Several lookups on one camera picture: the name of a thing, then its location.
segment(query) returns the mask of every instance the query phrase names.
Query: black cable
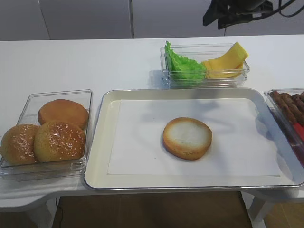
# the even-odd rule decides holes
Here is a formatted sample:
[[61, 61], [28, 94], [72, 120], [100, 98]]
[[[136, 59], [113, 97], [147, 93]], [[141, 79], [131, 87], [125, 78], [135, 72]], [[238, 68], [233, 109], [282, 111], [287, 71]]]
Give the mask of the black cable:
[[276, 14], [277, 12], [285, 9], [287, 6], [289, 6], [290, 4], [294, 3], [296, 0], [290, 0], [289, 2], [285, 3], [282, 7], [278, 7], [276, 10], [272, 11], [271, 13], [268, 13], [266, 15], [263, 15], [261, 17], [256, 17], [256, 18], [252, 18], [252, 20], [261, 20], [261, 19], [265, 19], [268, 18], [274, 14]]
[[61, 228], [61, 223], [62, 223], [62, 220], [63, 220], [63, 209], [62, 209], [61, 206], [58, 205], [57, 198], [55, 198], [55, 203], [56, 203], [57, 208], [59, 208], [61, 210], [61, 220], [59, 222], [59, 228]]
[[[282, 6], [282, 0], [279, 0], [279, 8], [281, 8], [281, 6]], [[281, 12], [281, 10], [282, 10], [282, 9], [281, 9], [281, 10], [279, 10], [279, 14], [281, 14], [283, 17], [291, 18], [291, 17], [293, 17], [293, 16], [299, 14], [303, 9], [304, 9], [304, 5], [303, 5], [297, 12], [295, 12], [295, 13], [293, 13], [293, 14], [290, 14], [290, 15], [285, 15], [285, 14], [283, 14], [283, 13]]]

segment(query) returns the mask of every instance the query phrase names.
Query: white tray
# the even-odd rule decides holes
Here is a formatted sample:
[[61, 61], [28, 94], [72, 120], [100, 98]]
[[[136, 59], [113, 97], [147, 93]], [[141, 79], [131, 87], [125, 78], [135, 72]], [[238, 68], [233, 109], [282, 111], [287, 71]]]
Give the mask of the white tray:
[[[165, 125], [182, 116], [213, 131], [199, 160], [162, 145]], [[286, 188], [302, 185], [304, 170], [255, 90], [121, 90], [103, 97], [85, 182], [122, 191]]]

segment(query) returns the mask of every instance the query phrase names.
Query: sesame seed bun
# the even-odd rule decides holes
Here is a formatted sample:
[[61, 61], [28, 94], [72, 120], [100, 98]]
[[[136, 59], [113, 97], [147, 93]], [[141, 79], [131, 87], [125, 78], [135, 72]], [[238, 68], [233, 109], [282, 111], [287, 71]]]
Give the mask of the sesame seed bun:
[[38, 121], [41, 125], [48, 121], [64, 121], [85, 129], [89, 113], [77, 102], [58, 99], [42, 106], [38, 112]]
[[46, 122], [38, 130], [34, 152], [40, 162], [79, 159], [84, 155], [85, 133], [62, 121]]
[[10, 165], [38, 162], [34, 155], [34, 137], [40, 127], [21, 124], [9, 129], [1, 140], [1, 155]]
[[203, 122], [180, 117], [171, 120], [163, 131], [163, 145], [172, 154], [187, 160], [196, 160], [208, 150], [212, 131]]

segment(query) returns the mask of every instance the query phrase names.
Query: green lettuce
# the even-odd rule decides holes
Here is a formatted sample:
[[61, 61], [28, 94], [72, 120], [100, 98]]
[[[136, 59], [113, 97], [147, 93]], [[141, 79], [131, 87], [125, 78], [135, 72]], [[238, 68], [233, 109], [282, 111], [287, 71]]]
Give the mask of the green lettuce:
[[172, 79], [204, 79], [205, 74], [200, 71], [206, 70], [203, 63], [198, 63], [194, 59], [189, 59], [185, 56], [179, 56], [171, 49], [171, 43], [166, 42], [165, 55], [169, 70], [175, 71], [172, 73]]

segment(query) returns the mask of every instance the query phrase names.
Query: clear plastic container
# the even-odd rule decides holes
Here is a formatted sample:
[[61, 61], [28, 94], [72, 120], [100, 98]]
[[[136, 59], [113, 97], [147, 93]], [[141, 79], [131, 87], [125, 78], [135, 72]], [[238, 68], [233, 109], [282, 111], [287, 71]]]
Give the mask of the clear plastic container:
[[85, 131], [85, 150], [84, 156], [80, 159], [52, 161], [45, 163], [35, 163], [28, 165], [12, 166], [2, 157], [0, 161], [0, 176], [5, 178], [14, 178], [18, 181], [27, 181], [35, 179], [53, 178], [60, 176], [78, 175], [84, 172], [86, 160], [89, 154], [89, 134], [91, 126], [91, 90], [77, 90], [67, 92], [54, 92], [43, 94], [32, 94], [23, 108], [21, 116], [17, 122], [19, 124], [40, 125], [37, 119], [39, 109], [47, 102], [56, 99], [66, 99], [81, 104], [89, 112], [89, 120]]
[[272, 89], [270, 91], [264, 92], [266, 96], [266, 103], [274, 116], [276, 122], [281, 128], [282, 132], [285, 134], [288, 139], [289, 144], [293, 148], [296, 156], [298, 157], [301, 164], [304, 166], [304, 142], [296, 132], [294, 127], [290, 124], [288, 119], [282, 113], [281, 109], [277, 106], [276, 102], [270, 96], [270, 93], [277, 91], [278, 93], [288, 93], [289, 95], [301, 94], [304, 92], [304, 88], [297, 89]]
[[[211, 58], [218, 58], [224, 55], [233, 44], [207, 44], [207, 45], [173, 45], [171, 48], [173, 51], [180, 55], [190, 59], [195, 59], [197, 62], [202, 62]], [[161, 67], [163, 73], [163, 82], [169, 86], [169, 88], [200, 88], [200, 87], [238, 87], [242, 86], [247, 80], [247, 73], [249, 72], [249, 66], [244, 61], [243, 69], [231, 69], [220, 71], [170, 71], [168, 67], [168, 56], [165, 54], [164, 47], [161, 48]], [[231, 78], [207, 78], [210, 74], [239, 74], [237, 77]], [[202, 79], [176, 79], [180, 74], [202, 74], [206, 75], [206, 78]]]

